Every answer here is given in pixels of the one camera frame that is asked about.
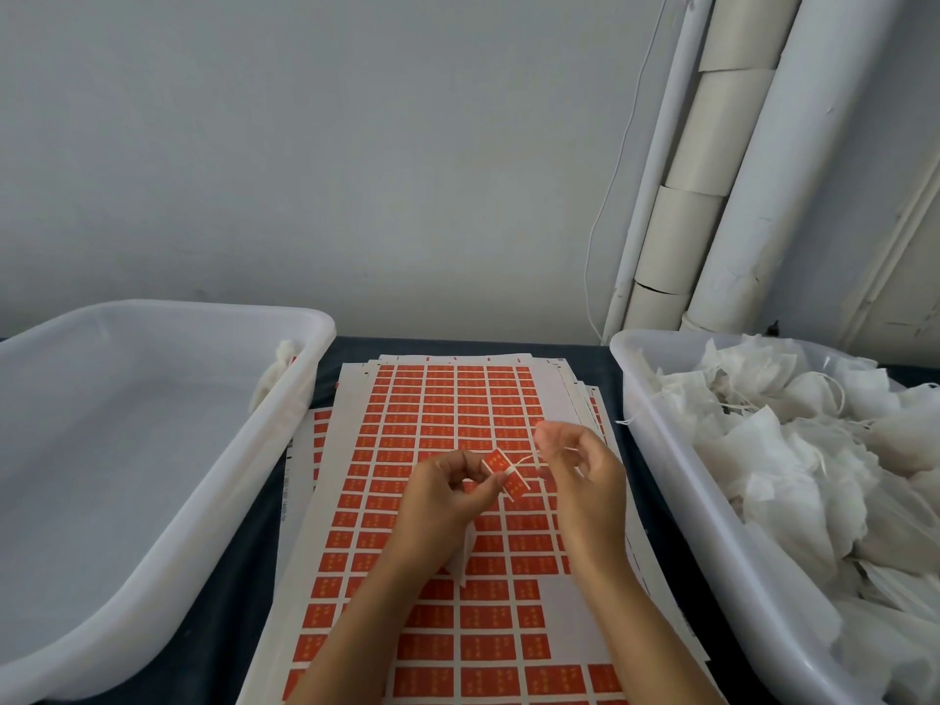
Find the dark blue tablecloth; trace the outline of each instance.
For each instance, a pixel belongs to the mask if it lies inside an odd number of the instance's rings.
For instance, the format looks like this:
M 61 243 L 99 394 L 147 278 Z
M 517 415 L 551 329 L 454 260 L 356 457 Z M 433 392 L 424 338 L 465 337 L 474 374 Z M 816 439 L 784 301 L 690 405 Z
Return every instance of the dark blue tablecloth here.
M 323 357 L 312 407 L 333 404 L 342 364 L 369 361 L 380 353 L 521 352 L 567 359 L 578 378 L 600 387 L 611 420 L 622 417 L 620 369 L 604 348 L 348 337 L 338 338 Z M 626 428 L 618 431 L 617 441 L 653 551 L 682 612 L 711 656 L 712 674 L 728 702 L 732 705 L 775 702 L 755 677 L 734 640 Z M 229 705 L 238 698 L 271 607 L 283 481 L 282 456 L 181 627 L 163 651 L 133 678 L 83 702 L 88 705 Z

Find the empty plastic bin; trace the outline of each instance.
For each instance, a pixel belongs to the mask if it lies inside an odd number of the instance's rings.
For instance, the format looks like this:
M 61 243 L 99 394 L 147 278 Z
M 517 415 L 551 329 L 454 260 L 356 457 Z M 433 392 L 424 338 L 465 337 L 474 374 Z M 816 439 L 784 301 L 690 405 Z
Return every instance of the empty plastic bin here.
M 0 703 L 94 695 L 160 651 L 334 336 L 309 309 L 130 301 L 0 343 Z M 302 350 L 249 415 L 282 339 Z
M 643 358 L 654 371 L 694 369 L 710 338 L 719 349 L 741 343 L 739 335 L 704 331 L 635 329 L 613 337 L 610 351 L 623 369 L 630 432 L 747 660 L 774 695 L 789 705 L 880 704 L 816 640 L 644 378 Z M 844 356 L 818 344 L 799 344 L 812 370 L 830 373 L 832 358 Z

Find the hand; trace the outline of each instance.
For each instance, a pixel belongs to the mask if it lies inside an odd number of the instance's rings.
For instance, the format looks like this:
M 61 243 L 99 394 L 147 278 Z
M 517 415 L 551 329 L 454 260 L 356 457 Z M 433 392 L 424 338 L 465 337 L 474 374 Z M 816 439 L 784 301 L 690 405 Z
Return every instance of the hand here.
M 465 493 L 464 479 L 480 484 Z M 504 473 L 490 473 L 479 455 L 465 450 L 419 462 L 383 553 L 424 584 L 464 543 L 467 524 L 499 498 L 505 481 Z
M 632 574 L 624 538 L 627 473 L 623 465 L 584 426 L 540 423 L 535 443 L 550 471 L 546 474 L 542 468 L 542 476 L 558 486 L 558 529 L 578 585 L 585 590 L 599 576 Z

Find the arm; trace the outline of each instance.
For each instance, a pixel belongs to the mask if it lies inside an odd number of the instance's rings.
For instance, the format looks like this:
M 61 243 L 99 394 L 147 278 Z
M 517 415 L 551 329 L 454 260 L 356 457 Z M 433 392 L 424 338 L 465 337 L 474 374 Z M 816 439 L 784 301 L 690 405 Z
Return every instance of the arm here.
M 465 478 L 482 483 L 465 494 Z M 505 476 L 469 452 L 415 466 L 388 544 L 288 699 L 288 705 L 377 703 L 418 593 L 499 496 Z
M 541 423 L 535 439 L 549 464 L 544 476 L 558 485 L 558 528 L 571 575 L 604 634 L 624 695 L 634 705 L 720 705 L 627 561 L 623 465 L 583 426 Z

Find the cable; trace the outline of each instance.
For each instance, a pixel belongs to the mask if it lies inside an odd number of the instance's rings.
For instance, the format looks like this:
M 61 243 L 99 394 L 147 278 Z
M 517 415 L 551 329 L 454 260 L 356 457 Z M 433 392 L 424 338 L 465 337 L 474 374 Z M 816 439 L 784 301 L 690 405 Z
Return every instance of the cable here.
M 590 227 L 590 234 L 587 236 L 587 256 L 585 257 L 585 307 L 587 308 L 587 321 L 590 322 L 590 328 L 594 330 L 594 333 L 602 341 L 604 338 L 601 336 L 601 332 L 598 331 L 597 326 L 594 325 L 594 319 L 590 315 L 590 297 L 588 296 L 588 265 L 590 264 L 590 247 L 594 242 L 594 230 L 597 229 L 597 224 L 601 220 L 601 214 L 604 212 L 604 207 L 607 205 L 607 198 L 610 197 L 610 189 L 614 187 L 614 180 L 617 178 L 617 172 L 620 170 L 620 161 L 623 160 L 623 149 L 627 145 L 627 133 L 630 132 L 630 125 L 634 121 L 634 114 L 636 113 L 636 101 L 640 96 L 640 82 L 643 79 L 643 70 L 646 68 L 647 62 L 650 60 L 650 52 L 652 51 L 652 43 L 656 40 L 656 33 L 659 32 L 659 24 L 663 21 L 663 11 L 665 9 L 665 3 L 667 0 L 663 0 L 663 3 L 659 5 L 659 15 L 656 17 L 656 26 L 653 27 L 652 36 L 650 37 L 650 44 L 647 45 L 646 54 L 643 55 L 643 63 L 640 65 L 640 71 L 636 75 L 636 87 L 634 89 L 634 100 L 630 106 L 630 117 L 627 118 L 627 128 L 623 129 L 623 138 L 620 139 L 620 153 L 617 156 L 617 165 L 614 166 L 614 175 L 610 176 L 610 183 L 607 185 L 607 191 L 604 193 L 604 200 L 601 201 L 601 209 L 597 211 L 597 217 L 594 218 L 594 224 Z

